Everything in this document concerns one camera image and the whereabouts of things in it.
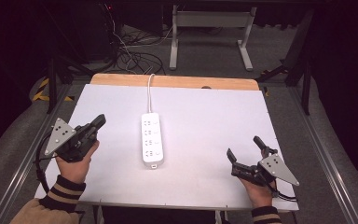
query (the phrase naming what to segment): power strip switch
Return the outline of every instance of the power strip switch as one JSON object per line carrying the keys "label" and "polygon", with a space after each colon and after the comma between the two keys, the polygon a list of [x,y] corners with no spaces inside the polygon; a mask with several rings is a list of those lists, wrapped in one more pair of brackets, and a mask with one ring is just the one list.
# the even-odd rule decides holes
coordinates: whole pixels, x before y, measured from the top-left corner
{"label": "power strip switch", "polygon": [[147,167],[156,169],[164,162],[159,115],[142,115],[142,155]]}

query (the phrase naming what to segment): power strip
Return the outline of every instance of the power strip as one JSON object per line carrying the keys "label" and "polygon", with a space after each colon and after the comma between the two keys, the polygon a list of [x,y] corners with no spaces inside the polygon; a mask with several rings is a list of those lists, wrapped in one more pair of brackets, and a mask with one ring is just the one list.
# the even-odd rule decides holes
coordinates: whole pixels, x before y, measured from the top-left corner
{"label": "power strip", "polygon": [[156,169],[164,162],[159,115],[142,115],[142,155],[147,167]]}

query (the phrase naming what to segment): striped cuff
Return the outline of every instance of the striped cuff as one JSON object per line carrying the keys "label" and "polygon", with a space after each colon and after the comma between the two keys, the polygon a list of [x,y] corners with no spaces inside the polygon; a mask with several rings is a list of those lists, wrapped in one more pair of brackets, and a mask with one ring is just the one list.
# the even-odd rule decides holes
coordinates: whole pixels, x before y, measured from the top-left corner
{"label": "striped cuff", "polygon": [[254,224],[282,223],[278,210],[273,206],[259,207],[252,210]]}
{"label": "striped cuff", "polygon": [[79,185],[58,175],[57,182],[50,189],[48,195],[39,202],[51,210],[64,210],[67,213],[73,213],[85,188],[85,183]]}

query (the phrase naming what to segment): white board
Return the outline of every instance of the white board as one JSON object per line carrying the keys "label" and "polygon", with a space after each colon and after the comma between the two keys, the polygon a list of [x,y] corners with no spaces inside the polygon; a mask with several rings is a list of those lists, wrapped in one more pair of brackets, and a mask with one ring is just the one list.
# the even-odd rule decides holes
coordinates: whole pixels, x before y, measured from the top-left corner
{"label": "white board", "polygon": [[[211,210],[252,208],[244,186],[231,175],[230,147],[238,162],[256,165],[258,135],[280,151],[261,91],[151,88],[152,110],[159,113],[164,163],[150,170],[142,161],[141,116],[147,113],[147,87],[86,85],[69,122],[90,123],[105,114],[101,144],[92,157],[82,203]],[[46,170],[53,186],[59,170]],[[295,196],[290,184],[279,191]],[[35,197],[45,196],[39,186]],[[281,210],[297,203],[274,199]]]}

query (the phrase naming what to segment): hazard tape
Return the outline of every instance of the hazard tape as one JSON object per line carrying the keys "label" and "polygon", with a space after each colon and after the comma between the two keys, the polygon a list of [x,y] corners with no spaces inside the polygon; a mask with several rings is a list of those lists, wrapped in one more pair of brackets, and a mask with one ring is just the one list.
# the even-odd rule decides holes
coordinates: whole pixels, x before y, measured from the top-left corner
{"label": "hazard tape", "polygon": [[[45,77],[43,79],[42,83],[40,83],[39,89],[37,89],[37,92],[34,95],[33,101],[38,101],[38,100],[49,101],[50,100],[49,96],[42,95],[42,93],[45,90],[47,85],[48,85],[48,77]],[[65,96],[65,99],[64,99],[64,101],[74,101],[74,100],[75,100],[75,96]]]}

